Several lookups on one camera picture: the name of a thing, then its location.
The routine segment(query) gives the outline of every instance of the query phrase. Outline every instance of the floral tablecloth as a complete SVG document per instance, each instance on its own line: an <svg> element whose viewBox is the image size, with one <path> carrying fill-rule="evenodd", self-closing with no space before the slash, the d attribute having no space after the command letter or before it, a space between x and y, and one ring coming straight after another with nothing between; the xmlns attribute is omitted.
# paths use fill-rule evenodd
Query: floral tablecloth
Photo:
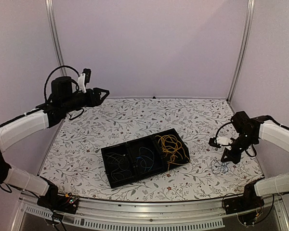
<svg viewBox="0 0 289 231"><path fill-rule="evenodd" d="M241 193L262 176L255 158L242 154L238 165L218 167L223 149L208 145L216 130L233 115L225 100L108 99L66 119L40 175L61 192L121 201L186 201ZM111 189L101 148L175 128L186 143L191 163L169 172ZM231 126L221 135L236 137Z"/></svg>

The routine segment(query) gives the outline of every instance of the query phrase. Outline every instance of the cable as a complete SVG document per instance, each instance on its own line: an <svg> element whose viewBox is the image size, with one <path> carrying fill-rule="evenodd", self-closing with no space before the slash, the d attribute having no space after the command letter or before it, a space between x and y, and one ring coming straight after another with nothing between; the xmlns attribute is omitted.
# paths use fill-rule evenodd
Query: cable
<svg viewBox="0 0 289 231"><path fill-rule="evenodd" d="M150 157L148 157L148 156L146 156L146 155L141 155L141 150L142 150L142 149L148 150L148 151L152 154L152 158L150 158ZM151 166L147 167L147 162L146 162L146 160L144 159L144 157L145 157L145 158L148 158L148 159L152 162ZM146 148L146 147L140 147L140 148L139 148L139 156L138 156L136 159L137 159L136 162L137 162L139 159L142 159L142 161L140 162L140 166L144 168L144 171L145 171L147 168L149 169L148 171L150 171L150 170L152 169L153 165L154 165L154 153L153 153L150 149L148 149L148 148Z"/></svg>
<svg viewBox="0 0 289 231"><path fill-rule="evenodd" d="M83 108L81 108L81 112L77 115L77 116L75 116L75 117L73 117L73 118L71 118L72 116L71 116L71 114L70 113L68 113L69 114L69 120L74 120L74 119L77 119L78 117L80 117L84 112L85 112L85 109L83 109Z"/></svg>
<svg viewBox="0 0 289 231"><path fill-rule="evenodd" d="M48 77L47 77L47 79L46 79L46 82L45 82L45 85L44 85L44 99L45 99L45 103L47 102L47 96L46 96L47 83L48 83L50 77L53 75L53 73L54 73L56 70L59 70L59 69L61 69L61 68L69 68L69 69L73 70L74 72L76 72L77 77L79 77L79 72L78 72L76 69L72 68L71 66L62 65L62 66L59 66L59 67L55 68L55 69L48 75Z"/></svg>
<svg viewBox="0 0 289 231"><path fill-rule="evenodd" d="M222 147L227 147L227 146L231 146L230 144L227 144L227 145L224 145L224 144L218 144L216 141L217 141L217 137L218 137L218 133L222 130L222 128L224 128L225 126L229 125L229 124L232 124L232 122L228 122L228 123L225 123L224 125L222 125L216 132L215 134L215 143L217 145L220 145Z"/></svg>
<svg viewBox="0 0 289 231"><path fill-rule="evenodd" d="M278 122L277 122L276 120L274 120L273 117L271 117L270 115L268 115L267 117L270 118L270 120L272 120L272 121L273 121L275 124L277 124L278 126L284 128L284 129L287 129L287 130L289 131L289 127L278 123Z"/></svg>
<svg viewBox="0 0 289 231"><path fill-rule="evenodd" d="M272 194L272 197L273 197L273 199L272 199L272 205L271 205L271 207L270 207L269 212L265 215L265 217L264 217L262 220L256 222L255 225L256 225L256 224L259 224L260 222L263 222L263 221L270 215L270 213L271 213L271 211L272 211L272 209L273 209L273 206L274 206L274 199L275 199L275 198L274 198L274 194Z"/></svg>
<svg viewBox="0 0 289 231"><path fill-rule="evenodd" d="M129 170L130 168L130 162L128 160L128 158L124 155L120 155L118 153L107 153L107 154L111 154L111 155L106 155L107 158L107 162L110 164L114 164L116 166L118 166L118 168L112 170L112 172L110 173L111 178L115 181L118 181L117 176L121 175L123 178L120 180L123 180L125 178L128 178L132 175L132 172Z"/></svg>
<svg viewBox="0 0 289 231"><path fill-rule="evenodd" d="M187 163L191 162L191 160L189 159L189 157L185 153L185 150L183 148L182 143L180 141L178 141L177 138L174 135L155 136L155 137L160 137L159 140L158 140L158 144L159 144L159 142L161 142L162 152L166 154L166 157L167 157L168 154L171 154L170 161L167 162L168 163L168 171L169 171L169 168L170 168L170 164L184 165L184 164L187 164ZM166 143L173 144L174 147L166 145ZM176 158L178 158L178 156L176 154L178 154L181 157L181 160L184 160L183 156L179 152L179 150L181 150L181 149L183 150L184 159L187 158L187 160L188 160L188 162L184 163L184 164L178 164L178 163L175 162Z"/></svg>
<svg viewBox="0 0 289 231"><path fill-rule="evenodd" d="M67 200L64 203L62 203L61 205L65 205L69 202L69 200L72 198L72 193L67 193L66 198L67 198Z"/></svg>
<svg viewBox="0 0 289 231"><path fill-rule="evenodd" d="M234 194L234 193L232 193L232 192L227 193L227 194L226 194L225 196L223 196L223 198L222 198L222 208L223 208L223 209L226 209L226 208L224 207L224 205L223 205L223 201L224 201L224 199L225 199L225 197L226 197L227 195L234 195L234 196L240 197L238 194Z"/></svg>
<svg viewBox="0 0 289 231"><path fill-rule="evenodd" d="M14 122L14 121L16 121L16 120L18 120L18 119L20 119L20 118L25 117L26 115L28 116L28 115L33 114L33 113L35 113L35 112L38 112L38 111L40 111L40 110L41 110L41 109L33 109L33 110L31 110L31 111L29 111L29 112L26 112L26 113L24 113L24 114L22 114L22 115L19 115L19 116L13 118L13 119L10 119L10 120L8 120L8 121L0 124L0 128L3 127L3 126L5 126L5 125L7 125L7 124L10 124L10 123L12 123L12 122Z"/></svg>
<svg viewBox="0 0 289 231"><path fill-rule="evenodd" d="M70 81L76 85L76 86L75 86L75 90L76 90L76 91L79 91L79 85L78 85L78 82L76 82L76 81L73 80L73 79L71 79Z"/></svg>
<svg viewBox="0 0 289 231"><path fill-rule="evenodd" d="M218 174L220 174L220 173L223 173L223 174L227 173L227 172L229 171L228 164L229 164L229 162L221 163L221 164L220 164L220 162L219 162L218 160L213 159L213 160L211 161L211 170L212 170L212 173L213 173L214 175L218 175ZM219 170L218 173L214 172L213 166L214 166L215 168L217 168L217 171Z"/></svg>
<svg viewBox="0 0 289 231"><path fill-rule="evenodd" d="M252 150L253 150L253 152L254 152L254 155L249 154L249 152L248 152L247 150L245 150L245 153L246 153L249 157L255 157L255 156L257 155L257 151L256 151L256 149L255 149L255 147L254 147L253 144L251 145L251 148L252 148Z"/></svg>
<svg viewBox="0 0 289 231"><path fill-rule="evenodd" d="M12 193L12 190L11 190L10 186L9 186L8 184L5 184L5 185L6 185L6 187L7 187L9 190L4 189L4 188L1 186L1 184L0 184L0 188L1 188L3 191L7 192L7 193Z"/></svg>
<svg viewBox="0 0 289 231"><path fill-rule="evenodd" d="M36 198L40 199L40 197L37 196L34 192L30 192L30 191L28 191L28 192L31 193L32 195L34 195ZM60 230L56 227L57 224L54 223L54 216L56 216L56 218L59 220L61 226L63 227L64 231L67 231L64 223L62 222L62 219L59 219L58 214L57 214L56 212L54 212L53 209L49 208L47 205L46 205L46 208L48 208L48 209L53 213L53 215L52 215L53 227L54 227L57 231L60 231Z"/></svg>
<svg viewBox="0 0 289 231"><path fill-rule="evenodd" d="M262 210L263 210L263 207L261 206L261 210L260 210L260 212L258 212L257 210L257 215L256 215L256 217L253 219L253 220L249 220L249 221L241 221L240 219L239 219L239 217L238 217L238 214L236 214L236 217L237 217L237 220L243 225L243 226L245 226L245 227L249 227L249 226L253 226L253 225L256 225L256 224L259 224L259 223L261 223L261 222L263 222L265 219L267 219L267 217L270 215L270 213L271 213L271 211L272 211L272 209L273 209L273 207L274 207L274 194L272 195L272 197L273 197L273 199L272 199L272 205L271 205L271 207L270 207L270 210L269 210L269 212L265 215L265 217L262 219L262 220L259 220L258 222L257 222L257 219L261 216L261 214L262 214Z"/></svg>

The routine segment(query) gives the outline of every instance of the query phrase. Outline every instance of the blue cable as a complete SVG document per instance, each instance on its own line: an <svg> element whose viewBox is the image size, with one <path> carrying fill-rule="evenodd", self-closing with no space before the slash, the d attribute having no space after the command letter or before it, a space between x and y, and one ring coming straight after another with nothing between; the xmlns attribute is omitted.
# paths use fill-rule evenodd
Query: blue cable
<svg viewBox="0 0 289 231"><path fill-rule="evenodd" d="M152 157L153 157L153 158L151 159L150 157L148 157L148 156L146 156L146 155L140 155L142 148L147 149L147 150L152 154ZM146 148L146 147L140 147L140 148L139 148L139 155L140 155L140 156L138 156L138 157L136 158L137 161L138 161L139 159L142 159L142 161L140 162L140 165L141 165L141 163L144 161L145 166L146 166L146 167L143 167L143 166L141 165L141 167L144 168L144 171L145 171L147 168L149 169L148 171L150 171L150 170L152 169L153 165L154 165L154 153L153 153L150 149L148 149L148 148ZM143 157L146 157L146 158L148 158L149 160L152 161L152 165L151 165L150 167L147 167L146 160L145 160Z"/></svg>
<svg viewBox="0 0 289 231"><path fill-rule="evenodd" d="M216 159L212 160L212 161L211 161L211 170L212 170L212 173L213 173L214 175L218 175L218 174L220 174L220 173L223 173L223 174L227 173L227 172L229 171L228 164L229 164L229 162L227 162L227 163L221 163L221 164L220 164L220 162L219 162L218 160L216 160ZM217 171L218 171L218 172L214 172L213 166L214 166L215 168L217 168Z"/></svg>

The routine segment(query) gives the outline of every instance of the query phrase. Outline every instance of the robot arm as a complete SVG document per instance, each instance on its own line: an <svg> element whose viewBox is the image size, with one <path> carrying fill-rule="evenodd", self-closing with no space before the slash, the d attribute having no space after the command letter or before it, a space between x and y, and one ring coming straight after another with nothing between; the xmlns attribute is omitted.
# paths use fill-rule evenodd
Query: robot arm
<svg viewBox="0 0 289 231"><path fill-rule="evenodd" d="M289 128L279 124L271 116L249 118L245 112L237 112L230 121L239 133L238 138L228 139L216 135L209 141L209 144L216 148L225 146L222 162L239 163L242 153L250 146L258 144L259 139L289 152ZM224 203L228 210L238 212L258 207L263 203L261 197L275 193L289 193L289 173L250 182L245 186L242 197L226 199Z"/></svg>
<svg viewBox="0 0 289 231"><path fill-rule="evenodd" d="M60 210L57 202L61 196L58 195L58 188L54 184L44 178L10 166L4 161L2 153L27 136L55 126L69 112L82 110L78 115L80 116L84 111L83 107L95 107L102 104L109 95L109 91L99 88L85 89L86 84L90 81L90 75L90 69L84 69L83 73L79 75L78 82L72 80L71 77L56 78L52 81L51 96L45 100L45 103L0 125L0 184L5 183L20 190L30 191L39 196L41 206ZM72 83L77 86L75 92L72 92Z"/></svg>

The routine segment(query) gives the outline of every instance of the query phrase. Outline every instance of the metal bar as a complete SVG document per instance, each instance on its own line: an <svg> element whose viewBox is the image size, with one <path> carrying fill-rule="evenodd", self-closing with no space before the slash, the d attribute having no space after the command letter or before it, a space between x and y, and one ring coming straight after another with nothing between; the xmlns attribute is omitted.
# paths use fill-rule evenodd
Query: metal bar
<svg viewBox="0 0 289 231"><path fill-rule="evenodd" d="M63 56L62 56L62 51L61 51L58 32L57 32L57 27L56 27L56 23L55 23L55 16L54 16L54 11L53 11L53 1L52 0L45 0L45 4L46 4L46 11L47 11L47 16L48 16L50 32L51 32L52 39L53 39L53 46L54 46L54 50L55 50L56 57L57 57L57 62L59 64L59 66L62 66L62 65L64 65L64 60L63 60ZM61 71L61 74L63 76L67 76L65 68L61 68L60 71Z"/></svg>
<svg viewBox="0 0 289 231"><path fill-rule="evenodd" d="M280 225L280 230L289 231L289 218L283 200L279 200L276 204L274 204L274 206L277 215L276 219L278 219Z"/></svg>
<svg viewBox="0 0 289 231"><path fill-rule="evenodd" d="M20 202L42 211L48 211L36 205L36 198L25 192L21 194ZM272 197L264 198L265 206L269 207ZM280 196L276 196L275 204L281 203ZM80 198L79 208L75 215L64 215L64 222L70 225L79 224L78 221L123 226L151 226L151 227L173 227L180 224L191 224L206 222L214 219L223 219L236 216L236 214L225 213L222 208L222 198L202 201L168 202L168 203L137 203L103 201L95 199ZM238 215L255 211L254 209L238 213Z"/></svg>
<svg viewBox="0 0 289 231"><path fill-rule="evenodd" d="M250 36L251 23L252 23L252 18L254 14L254 6L255 6L255 0L249 0L247 13L246 13L244 32L243 32L243 39L242 39L241 48L240 48L240 54L236 63L235 73L234 73L231 87L230 87L228 97L227 97L227 101L230 103L233 99L233 96L236 90L237 82L238 82L242 65L243 65L243 61L244 61L245 52L247 49L247 44L248 44L248 40Z"/></svg>
<svg viewBox="0 0 289 231"><path fill-rule="evenodd" d="M233 109L232 105L228 101L227 101L227 103L228 103L228 106L230 107L232 113L235 114L235 110Z"/></svg>
<svg viewBox="0 0 289 231"><path fill-rule="evenodd" d="M24 208L26 207L26 204L18 201L16 207L17 207L17 211L16 211L16 215L14 217L14 220L12 222L11 231L19 231L20 230L20 226L21 226L21 223L23 221L24 214L25 214Z"/></svg>

